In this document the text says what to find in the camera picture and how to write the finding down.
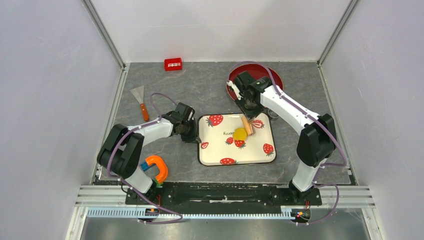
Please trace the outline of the wooden dough roller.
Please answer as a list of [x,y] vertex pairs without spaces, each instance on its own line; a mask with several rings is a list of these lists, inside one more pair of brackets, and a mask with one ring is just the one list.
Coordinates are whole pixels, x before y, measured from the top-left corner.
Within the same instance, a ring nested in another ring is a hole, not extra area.
[[247,135],[251,136],[254,133],[252,123],[244,115],[241,116],[241,121]]

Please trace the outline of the yellow dough piece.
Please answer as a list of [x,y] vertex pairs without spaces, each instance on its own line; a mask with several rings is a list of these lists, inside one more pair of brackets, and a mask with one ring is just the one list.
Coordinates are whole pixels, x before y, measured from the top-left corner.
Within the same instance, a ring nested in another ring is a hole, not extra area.
[[245,141],[248,137],[248,132],[245,128],[240,127],[234,131],[232,137],[235,141]]

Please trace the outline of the white strawberry tray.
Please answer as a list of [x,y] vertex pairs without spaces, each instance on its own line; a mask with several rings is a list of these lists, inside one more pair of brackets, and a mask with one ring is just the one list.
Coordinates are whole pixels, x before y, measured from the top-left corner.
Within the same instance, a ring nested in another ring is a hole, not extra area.
[[269,117],[261,113],[252,122],[252,135],[234,138],[242,128],[242,113],[203,115],[198,120],[198,161],[204,166],[266,164],[276,159]]

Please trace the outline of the metal ring cutter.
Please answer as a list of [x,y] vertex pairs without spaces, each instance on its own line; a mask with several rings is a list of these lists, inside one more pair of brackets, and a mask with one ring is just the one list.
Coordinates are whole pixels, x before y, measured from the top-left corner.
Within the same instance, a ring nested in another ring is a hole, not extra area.
[[279,116],[278,114],[276,114],[274,111],[272,111],[271,109],[267,110],[267,114],[271,119],[278,119]]

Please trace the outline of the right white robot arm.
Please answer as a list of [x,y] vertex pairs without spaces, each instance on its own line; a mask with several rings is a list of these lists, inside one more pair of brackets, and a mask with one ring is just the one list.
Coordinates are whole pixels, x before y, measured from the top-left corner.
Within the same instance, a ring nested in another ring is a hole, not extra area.
[[233,80],[228,80],[226,85],[234,92],[234,101],[248,120],[269,109],[298,134],[296,153],[300,163],[290,182],[288,196],[293,203],[302,204],[309,198],[308,190],[313,186],[320,165],[336,148],[334,119],[329,114],[319,115],[293,100],[272,76],[255,79],[243,71]]

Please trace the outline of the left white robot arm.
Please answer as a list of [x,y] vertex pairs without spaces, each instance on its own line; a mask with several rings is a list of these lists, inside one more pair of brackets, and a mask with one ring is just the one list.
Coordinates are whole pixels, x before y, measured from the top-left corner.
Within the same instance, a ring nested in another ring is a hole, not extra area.
[[107,135],[97,154],[97,163],[114,173],[125,184],[137,190],[138,198],[145,204],[153,203],[157,191],[154,180],[139,167],[142,148],[156,140],[179,135],[184,143],[199,144],[195,110],[178,103],[175,110],[136,126],[116,124]]

